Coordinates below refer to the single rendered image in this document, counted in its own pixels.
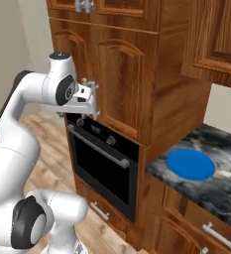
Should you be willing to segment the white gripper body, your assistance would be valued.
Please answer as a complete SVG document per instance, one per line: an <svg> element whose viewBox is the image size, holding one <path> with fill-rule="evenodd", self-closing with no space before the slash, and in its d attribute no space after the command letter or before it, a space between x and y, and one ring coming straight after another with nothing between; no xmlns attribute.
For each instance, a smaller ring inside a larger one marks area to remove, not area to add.
<svg viewBox="0 0 231 254"><path fill-rule="evenodd" d="M60 106L57 112L91 115L94 119L99 115L96 107L96 97L94 95L91 95L84 102L79 102L79 97L74 96L67 104Z"/></svg>

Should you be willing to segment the wide wooden cupboard door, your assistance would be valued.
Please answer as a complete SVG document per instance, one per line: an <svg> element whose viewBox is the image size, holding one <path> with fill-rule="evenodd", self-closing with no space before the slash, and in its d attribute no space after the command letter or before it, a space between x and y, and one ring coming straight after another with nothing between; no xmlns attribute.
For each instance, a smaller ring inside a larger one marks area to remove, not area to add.
<svg viewBox="0 0 231 254"><path fill-rule="evenodd" d="M99 121L149 145L158 35L93 25L91 39L94 77L99 84Z"/></svg>

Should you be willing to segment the narrow wooden cupboard door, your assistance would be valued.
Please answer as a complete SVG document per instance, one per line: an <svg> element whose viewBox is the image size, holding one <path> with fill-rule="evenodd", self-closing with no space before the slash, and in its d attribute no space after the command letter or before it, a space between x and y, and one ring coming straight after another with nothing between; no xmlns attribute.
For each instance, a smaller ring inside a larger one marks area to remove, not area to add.
<svg viewBox="0 0 231 254"><path fill-rule="evenodd" d="M54 50L71 54L78 80L91 79L90 26L56 19L50 25Z"/></svg>

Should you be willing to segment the wooden top cupboard door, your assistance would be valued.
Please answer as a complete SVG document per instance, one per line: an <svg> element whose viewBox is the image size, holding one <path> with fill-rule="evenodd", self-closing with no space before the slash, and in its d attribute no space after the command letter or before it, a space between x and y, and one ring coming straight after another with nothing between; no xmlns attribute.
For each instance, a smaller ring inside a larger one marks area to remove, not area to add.
<svg viewBox="0 0 231 254"><path fill-rule="evenodd" d="M94 0L94 13L103 15L120 15L143 17L146 0Z"/></svg>
<svg viewBox="0 0 231 254"><path fill-rule="evenodd" d="M53 11L75 11L74 0L47 0L47 5Z"/></svg>

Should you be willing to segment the wooden drawer under oven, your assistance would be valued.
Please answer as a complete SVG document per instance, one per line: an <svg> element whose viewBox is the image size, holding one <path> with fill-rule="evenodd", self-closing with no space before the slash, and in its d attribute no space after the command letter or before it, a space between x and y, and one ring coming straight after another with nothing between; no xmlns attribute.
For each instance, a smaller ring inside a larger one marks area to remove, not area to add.
<svg viewBox="0 0 231 254"><path fill-rule="evenodd" d="M120 216L118 210L80 177L75 177L75 187L76 192L86 198L89 206L91 202L97 201L97 205L100 209L102 209L105 213L109 212L110 217L109 220L106 221L94 210L106 223L112 227L116 233L118 233L123 239L126 239L127 225L124 219Z"/></svg>

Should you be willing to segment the blue round plate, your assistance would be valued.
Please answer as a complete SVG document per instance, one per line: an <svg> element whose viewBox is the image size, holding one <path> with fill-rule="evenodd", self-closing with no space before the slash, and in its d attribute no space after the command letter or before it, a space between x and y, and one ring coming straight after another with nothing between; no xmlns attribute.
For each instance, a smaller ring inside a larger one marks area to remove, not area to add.
<svg viewBox="0 0 231 254"><path fill-rule="evenodd" d="M177 176L189 181L206 181L215 174L212 159L192 149L175 149L168 153L168 168Z"/></svg>

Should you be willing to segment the wooden base cupboard door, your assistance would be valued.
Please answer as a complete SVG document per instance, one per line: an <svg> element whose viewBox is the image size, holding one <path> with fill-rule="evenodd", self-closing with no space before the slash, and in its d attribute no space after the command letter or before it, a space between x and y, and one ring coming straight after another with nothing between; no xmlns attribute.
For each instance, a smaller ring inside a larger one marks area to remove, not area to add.
<svg viewBox="0 0 231 254"><path fill-rule="evenodd" d="M199 243L176 218L156 215L153 224L153 249L157 254L200 254Z"/></svg>

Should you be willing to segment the wooden base drawer front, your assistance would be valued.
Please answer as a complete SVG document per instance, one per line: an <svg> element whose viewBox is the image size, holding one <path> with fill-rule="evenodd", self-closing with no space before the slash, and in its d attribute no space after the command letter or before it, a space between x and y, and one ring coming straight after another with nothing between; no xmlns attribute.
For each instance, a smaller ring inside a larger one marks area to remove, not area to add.
<svg viewBox="0 0 231 254"><path fill-rule="evenodd" d="M231 226L178 193L165 187L164 208L199 243L207 247L207 254L231 254L231 249L202 230L202 225L211 222L212 228L231 241Z"/></svg>

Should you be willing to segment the wooden wall cabinet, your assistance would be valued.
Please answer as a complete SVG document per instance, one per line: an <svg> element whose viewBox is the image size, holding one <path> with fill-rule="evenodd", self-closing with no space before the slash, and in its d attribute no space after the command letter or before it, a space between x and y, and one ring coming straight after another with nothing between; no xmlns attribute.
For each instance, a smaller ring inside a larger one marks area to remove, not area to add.
<svg viewBox="0 0 231 254"><path fill-rule="evenodd" d="M231 87L231 0L192 0L181 73Z"/></svg>

